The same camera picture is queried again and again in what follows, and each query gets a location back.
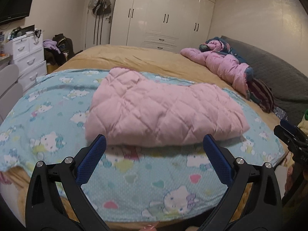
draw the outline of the folded pink blanket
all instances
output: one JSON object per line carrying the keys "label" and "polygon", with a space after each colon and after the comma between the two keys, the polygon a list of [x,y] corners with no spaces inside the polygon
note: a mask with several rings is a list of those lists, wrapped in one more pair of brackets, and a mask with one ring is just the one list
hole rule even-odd
{"label": "folded pink blanket", "polygon": [[250,93],[246,81],[247,63],[239,63],[233,55],[223,55],[216,53],[220,51],[221,46],[218,41],[211,41],[207,44],[213,51],[201,52],[198,49],[186,48],[181,50],[181,55],[191,61],[207,67],[212,73],[218,75],[221,79],[232,84],[232,87],[249,99]]}
{"label": "folded pink blanket", "polygon": [[139,72],[113,68],[93,95],[86,139],[143,147],[200,143],[240,136],[249,125],[241,107],[218,86],[159,84]]}

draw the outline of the striped cloth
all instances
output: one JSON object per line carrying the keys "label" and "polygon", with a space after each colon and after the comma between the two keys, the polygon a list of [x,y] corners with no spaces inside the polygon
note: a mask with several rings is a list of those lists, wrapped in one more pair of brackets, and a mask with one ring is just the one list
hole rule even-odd
{"label": "striped cloth", "polygon": [[272,112],[275,108],[275,102],[271,89],[264,82],[255,78],[247,81],[247,85],[251,100],[258,104],[264,112]]}

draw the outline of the yellow blanket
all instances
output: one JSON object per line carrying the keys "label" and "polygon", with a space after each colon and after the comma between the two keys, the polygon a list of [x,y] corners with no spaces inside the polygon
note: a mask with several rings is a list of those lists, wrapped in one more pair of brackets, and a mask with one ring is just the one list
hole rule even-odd
{"label": "yellow blanket", "polygon": [[[155,49],[111,45],[97,46],[76,55],[56,71],[84,68],[111,69],[113,67],[125,67],[136,71],[151,72],[162,76],[177,77],[194,82],[207,82],[216,84],[221,88],[228,88],[234,91],[229,84],[221,80],[217,75],[211,73],[206,67],[194,63],[180,54]],[[273,130],[276,125],[279,125],[280,120],[274,113],[264,113],[257,104],[247,100],[246,102],[260,115],[262,120],[270,129]],[[283,146],[285,151],[287,151],[287,147],[284,143]],[[24,216],[25,199],[30,178],[20,167],[10,169],[7,172],[7,175],[19,189],[18,206],[21,216]],[[250,186],[246,188],[241,204],[239,205],[233,219],[236,220],[242,212],[250,188]],[[72,219],[77,220],[68,201],[66,199],[62,199],[62,201],[68,211],[69,216]],[[123,228],[140,229],[148,223],[107,224],[111,229],[115,230]],[[164,226],[166,224],[172,224],[172,222],[160,223],[157,227]]]}

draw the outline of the backpack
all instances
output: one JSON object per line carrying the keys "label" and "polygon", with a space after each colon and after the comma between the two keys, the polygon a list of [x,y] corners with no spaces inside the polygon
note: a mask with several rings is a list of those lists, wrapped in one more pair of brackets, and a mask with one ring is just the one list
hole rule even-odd
{"label": "backpack", "polygon": [[67,59],[70,60],[75,56],[73,49],[73,41],[70,38],[66,38],[63,34],[55,35],[52,39],[57,42],[57,47],[60,52],[63,54],[67,54]]}

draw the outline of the gray headboard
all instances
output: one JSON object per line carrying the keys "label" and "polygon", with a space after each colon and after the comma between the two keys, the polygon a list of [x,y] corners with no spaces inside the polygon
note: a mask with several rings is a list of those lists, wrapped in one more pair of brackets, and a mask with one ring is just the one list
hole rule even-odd
{"label": "gray headboard", "polygon": [[298,125],[308,109],[308,77],[279,57],[247,43],[222,36],[254,69],[272,90],[275,103],[288,114],[288,120]]}

